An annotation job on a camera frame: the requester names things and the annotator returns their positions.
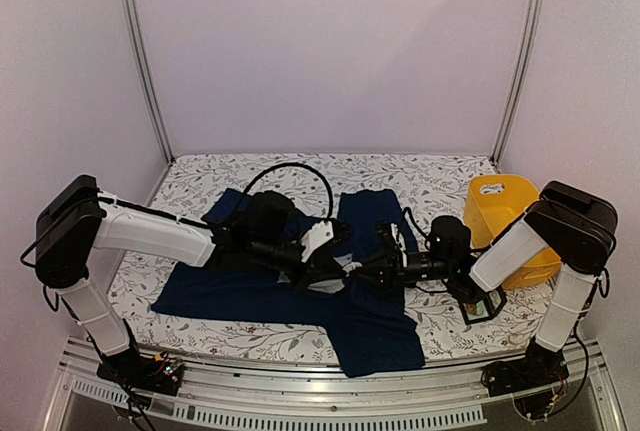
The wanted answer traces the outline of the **round white blue brooch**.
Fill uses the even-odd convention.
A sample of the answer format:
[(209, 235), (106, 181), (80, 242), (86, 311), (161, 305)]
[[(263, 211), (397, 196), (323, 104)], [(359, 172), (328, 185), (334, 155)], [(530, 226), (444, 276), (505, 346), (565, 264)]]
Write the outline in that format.
[(360, 262), (350, 262), (343, 266), (343, 271), (349, 275), (354, 272), (356, 269), (360, 268), (362, 264)]

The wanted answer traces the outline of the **navy blue printed t-shirt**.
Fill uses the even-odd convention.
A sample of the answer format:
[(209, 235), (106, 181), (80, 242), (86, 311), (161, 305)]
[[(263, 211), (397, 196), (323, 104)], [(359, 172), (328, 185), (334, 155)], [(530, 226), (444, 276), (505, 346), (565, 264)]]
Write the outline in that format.
[[(364, 262), (381, 251), (374, 224), (400, 224), (403, 216), (395, 192), (383, 189), (342, 193), (337, 218), (353, 234), (333, 255)], [(208, 270), (177, 263), (151, 311), (191, 319), (320, 326), (350, 378), (418, 370), (425, 364), (404, 297), (381, 297), (360, 281), (334, 294), (299, 293), (256, 266)]]

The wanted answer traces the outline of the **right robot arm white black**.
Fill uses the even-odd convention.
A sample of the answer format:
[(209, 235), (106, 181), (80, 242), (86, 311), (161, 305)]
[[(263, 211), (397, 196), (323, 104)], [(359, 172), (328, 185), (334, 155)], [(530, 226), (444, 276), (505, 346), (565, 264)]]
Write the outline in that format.
[(589, 301), (616, 247), (618, 216), (607, 201), (558, 181), (513, 217), (482, 248), (472, 246), (471, 214), (438, 216), (426, 236), (427, 250), (410, 252), (398, 226), (376, 228), (382, 250), (351, 276), (383, 291), (443, 279), (467, 324), (493, 319), (506, 303), (503, 284), (520, 275), (538, 255), (553, 254), (558, 281), (545, 315), (517, 366), (517, 378), (537, 387), (552, 375), (556, 360)]

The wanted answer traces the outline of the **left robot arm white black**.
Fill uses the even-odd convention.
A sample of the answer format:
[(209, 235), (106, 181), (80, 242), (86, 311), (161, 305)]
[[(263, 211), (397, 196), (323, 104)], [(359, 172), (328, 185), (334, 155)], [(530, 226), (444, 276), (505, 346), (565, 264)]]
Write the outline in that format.
[(125, 321), (89, 277), (94, 249), (117, 249), (164, 257), (198, 268), (249, 261), (283, 274), (296, 290), (318, 285), (334, 292), (347, 276), (331, 255), (345, 234), (332, 217), (315, 222), (292, 239), (285, 237), (296, 212), (274, 191), (241, 193), (223, 219), (195, 221), (119, 199), (100, 190), (94, 177), (75, 178), (36, 221), (34, 241), (21, 254), (32, 256), (36, 277), (58, 293), (111, 370), (128, 385), (148, 377)]

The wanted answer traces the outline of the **black display box orange brooch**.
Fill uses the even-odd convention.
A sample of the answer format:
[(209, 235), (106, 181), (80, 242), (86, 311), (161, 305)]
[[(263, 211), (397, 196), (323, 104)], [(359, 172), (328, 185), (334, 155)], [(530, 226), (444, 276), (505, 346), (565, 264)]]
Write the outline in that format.
[(464, 323), (474, 325), (496, 318), (506, 303), (507, 298), (504, 290), (499, 287), (485, 294), (475, 303), (459, 302), (459, 307)]

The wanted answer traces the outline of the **yellow plastic basket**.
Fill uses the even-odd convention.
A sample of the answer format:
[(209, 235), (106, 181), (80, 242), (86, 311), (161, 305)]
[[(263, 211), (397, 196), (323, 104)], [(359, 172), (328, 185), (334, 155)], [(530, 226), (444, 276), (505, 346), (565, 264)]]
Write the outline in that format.
[[(526, 178), (513, 174), (474, 177), (468, 187), (463, 220), (471, 230), (475, 249), (484, 248), (539, 197)], [(560, 269), (559, 256), (546, 249), (533, 257), (502, 284), (506, 290), (549, 281)]]

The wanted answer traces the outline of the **floral patterned table mat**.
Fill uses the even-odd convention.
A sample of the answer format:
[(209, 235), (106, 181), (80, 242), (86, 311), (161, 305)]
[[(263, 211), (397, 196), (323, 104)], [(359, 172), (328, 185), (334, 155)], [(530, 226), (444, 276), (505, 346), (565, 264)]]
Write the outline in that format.
[[(363, 189), (391, 189), (421, 229), (439, 215), (461, 216), (471, 179), (493, 172), (483, 156), (418, 154), (222, 154), (179, 157), (156, 192), (154, 208), (191, 219), (203, 216), (228, 188), (277, 190), (304, 213), (322, 216), (328, 201)], [(149, 347), (250, 360), (335, 366), (326, 332), (318, 326), (212, 321), (154, 313), (174, 264), (128, 253), (108, 291), (114, 309), (137, 341)], [(429, 361), (474, 359), (524, 349), (543, 317), (547, 284), (510, 290), (493, 320), (466, 325), (455, 300), (439, 284), (406, 293)]]

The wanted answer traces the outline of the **aluminium front rail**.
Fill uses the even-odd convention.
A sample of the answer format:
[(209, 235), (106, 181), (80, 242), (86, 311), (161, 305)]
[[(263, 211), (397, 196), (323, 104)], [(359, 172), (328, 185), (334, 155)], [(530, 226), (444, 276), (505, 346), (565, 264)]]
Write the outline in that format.
[(557, 415), (519, 416), (516, 397), (491, 396), (483, 362), (455, 360), (411, 372), (350, 379), (320, 365), (184, 359), (176, 396), (153, 395), (131, 419), (126, 395), (98, 378), (91, 347), (70, 339), (45, 414), (46, 430), (626, 430), (598, 344), (566, 347), (570, 378)]

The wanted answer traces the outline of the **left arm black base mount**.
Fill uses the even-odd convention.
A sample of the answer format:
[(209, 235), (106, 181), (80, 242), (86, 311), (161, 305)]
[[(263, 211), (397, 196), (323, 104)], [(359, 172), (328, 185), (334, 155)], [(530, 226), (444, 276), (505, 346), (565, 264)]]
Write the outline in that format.
[(127, 390), (143, 390), (176, 396), (182, 385), (184, 361), (170, 358), (166, 352), (154, 357), (128, 349), (113, 356), (99, 355), (97, 376)]

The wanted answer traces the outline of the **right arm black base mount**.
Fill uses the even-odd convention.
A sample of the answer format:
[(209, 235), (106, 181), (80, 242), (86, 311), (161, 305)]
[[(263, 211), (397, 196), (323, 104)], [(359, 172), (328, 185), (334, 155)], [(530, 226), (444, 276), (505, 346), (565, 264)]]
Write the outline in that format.
[(532, 340), (523, 357), (486, 365), (480, 383), (494, 397), (551, 385), (568, 377), (563, 352), (550, 351)]

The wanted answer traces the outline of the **right aluminium corner post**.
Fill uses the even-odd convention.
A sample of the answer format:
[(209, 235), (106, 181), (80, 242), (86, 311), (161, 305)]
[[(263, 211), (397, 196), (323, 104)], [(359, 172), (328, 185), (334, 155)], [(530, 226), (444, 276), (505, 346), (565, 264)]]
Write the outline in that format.
[(517, 59), (509, 85), (502, 119), (498, 128), (498, 134), (490, 156), (490, 160), (496, 169), (501, 168), (506, 154), (509, 137), (524, 88), (528, 66), (533, 54), (543, 1), (544, 0), (527, 0)]

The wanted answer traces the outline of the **aluminium corner post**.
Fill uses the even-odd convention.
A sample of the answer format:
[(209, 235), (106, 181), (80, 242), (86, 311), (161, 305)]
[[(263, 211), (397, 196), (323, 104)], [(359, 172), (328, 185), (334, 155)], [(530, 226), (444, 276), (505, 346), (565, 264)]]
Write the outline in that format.
[(121, 1), (125, 24), (131, 43), (134, 64), (138, 73), (152, 131), (156, 138), (162, 159), (165, 164), (169, 166), (174, 162), (175, 156), (153, 82), (137, 2), (136, 0)]
[(490, 156), (490, 160), (496, 169), (501, 168), (506, 154), (509, 137), (524, 88), (528, 66), (533, 54), (543, 1), (544, 0), (527, 0), (517, 59), (509, 85), (502, 119), (498, 128), (498, 134)]

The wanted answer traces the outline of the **left aluminium corner post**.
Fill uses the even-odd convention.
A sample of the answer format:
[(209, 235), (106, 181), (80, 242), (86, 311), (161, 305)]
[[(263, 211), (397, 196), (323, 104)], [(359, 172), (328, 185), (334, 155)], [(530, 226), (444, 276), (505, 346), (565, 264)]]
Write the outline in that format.
[(156, 138), (162, 159), (165, 164), (169, 166), (174, 162), (175, 156), (153, 82), (137, 2), (136, 0), (121, 1), (125, 24), (131, 43), (134, 64), (138, 73), (152, 131)]

